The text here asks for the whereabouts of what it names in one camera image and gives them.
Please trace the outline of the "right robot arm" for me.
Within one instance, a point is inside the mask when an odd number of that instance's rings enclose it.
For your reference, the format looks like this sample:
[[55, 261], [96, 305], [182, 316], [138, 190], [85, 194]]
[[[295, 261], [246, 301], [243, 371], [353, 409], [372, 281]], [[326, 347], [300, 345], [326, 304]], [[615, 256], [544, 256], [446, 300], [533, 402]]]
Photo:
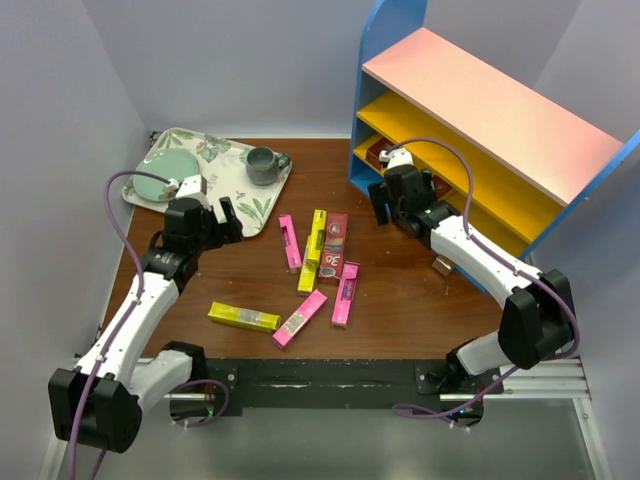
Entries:
[[558, 270], [547, 273], [509, 255], [480, 234], [453, 205], [436, 197], [431, 175], [413, 165], [392, 168], [368, 187], [376, 220], [393, 222], [408, 237], [451, 260], [498, 303], [497, 331], [446, 356], [445, 379], [469, 392], [481, 374], [511, 364], [528, 370], [579, 339], [571, 287]]

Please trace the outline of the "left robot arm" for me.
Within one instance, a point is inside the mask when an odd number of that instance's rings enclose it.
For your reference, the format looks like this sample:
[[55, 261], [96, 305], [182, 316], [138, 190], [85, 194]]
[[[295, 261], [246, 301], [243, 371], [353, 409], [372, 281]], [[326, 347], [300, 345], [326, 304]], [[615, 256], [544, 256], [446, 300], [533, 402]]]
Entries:
[[133, 443], [144, 412], [181, 388], [196, 392], [209, 382], [202, 347], [173, 341], [149, 364], [139, 365], [160, 320], [198, 270], [200, 256], [242, 241], [232, 201], [219, 200], [224, 218], [195, 198], [174, 199], [140, 261], [141, 271], [106, 331], [71, 369], [48, 383], [58, 439], [116, 453]]

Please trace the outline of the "dark red toothpaste box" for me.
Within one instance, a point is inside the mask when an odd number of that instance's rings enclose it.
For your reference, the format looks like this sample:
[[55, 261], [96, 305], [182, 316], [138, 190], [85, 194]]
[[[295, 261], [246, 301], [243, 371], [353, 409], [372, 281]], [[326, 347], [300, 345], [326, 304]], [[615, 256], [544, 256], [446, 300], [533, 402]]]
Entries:
[[365, 159], [377, 169], [381, 169], [380, 152], [389, 148], [389, 142], [386, 138], [380, 138], [372, 144], [366, 151]]

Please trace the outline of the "red 3D toothpaste box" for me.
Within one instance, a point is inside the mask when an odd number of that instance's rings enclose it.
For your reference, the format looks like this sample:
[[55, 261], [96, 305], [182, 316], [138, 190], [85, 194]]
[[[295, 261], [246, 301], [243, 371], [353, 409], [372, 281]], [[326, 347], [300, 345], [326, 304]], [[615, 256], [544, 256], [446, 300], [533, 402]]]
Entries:
[[437, 175], [432, 176], [432, 182], [438, 199], [445, 197], [452, 190], [452, 186]]
[[321, 280], [339, 280], [344, 265], [348, 215], [329, 212], [325, 228], [323, 251], [318, 277]]

